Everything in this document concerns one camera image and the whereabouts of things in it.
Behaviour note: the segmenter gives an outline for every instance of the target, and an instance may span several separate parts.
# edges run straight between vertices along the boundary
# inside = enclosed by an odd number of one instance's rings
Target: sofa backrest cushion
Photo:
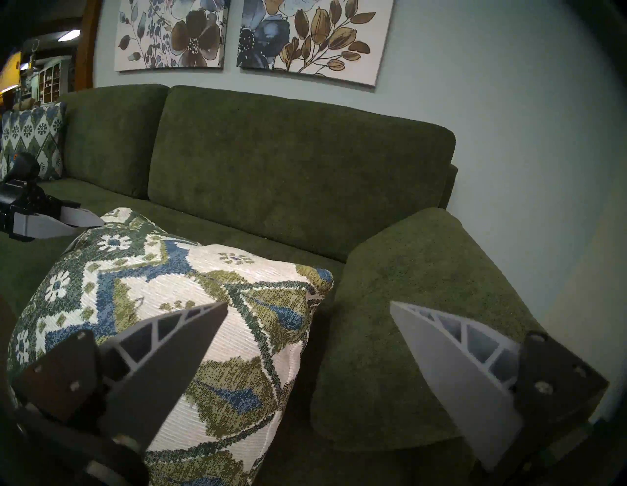
[[[455,136],[325,103],[177,86],[150,165],[151,201],[345,261],[444,192]]]
[[[148,172],[167,86],[127,85],[68,93],[66,175],[146,198]]]

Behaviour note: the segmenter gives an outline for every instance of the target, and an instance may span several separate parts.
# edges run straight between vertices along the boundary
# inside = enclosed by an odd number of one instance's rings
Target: floral painting
[[[393,0],[244,0],[237,65],[374,86]]]
[[[115,70],[222,68],[231,0],[120,0]]]

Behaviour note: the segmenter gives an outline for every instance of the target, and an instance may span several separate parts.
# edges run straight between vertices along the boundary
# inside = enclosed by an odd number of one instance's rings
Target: cabinet
[[[38,81],[33,83],[31,87],[33,96],[39,100],[41,104],[55,103],[59,96],[68,92],[69,68],[69,59],[55,60],[47,63],[40,71]]]

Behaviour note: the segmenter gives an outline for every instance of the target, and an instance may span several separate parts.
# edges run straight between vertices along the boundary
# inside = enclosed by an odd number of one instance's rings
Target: patterned pillow
[[[40,181],[60,179],[63,174],[60,137],[64,116],[63,102],[23,112],[6,112],[2,117],[0,178],[11,168],[15,153],[28,152],[40,164]]]
[[[139,320],[228,302],[195,378],[145,455],[152,485],[252,483],[275,436],[327,270],[170,235],[129,208],[84,232],[18,320],[9,377],[77,329],[99,343]]]

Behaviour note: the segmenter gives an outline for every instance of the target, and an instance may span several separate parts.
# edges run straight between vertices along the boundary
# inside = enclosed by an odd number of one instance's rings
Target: green sofa
[[[445,211],[457,172],[449,130],[184,86],[61,100],[66,177],[41,183],[47,194],[97,214],[130,207],[202,244],[334,275],[256,485],[466,483],[472,453],[426,388],[389,301],[464,314],[517,340],[538,325]],[[71,239],[0,235],[0,295],[16,316]],[[2,335],[13,325],[3,322]],[[6,415],[0,433],[7,480],[65,481]]]

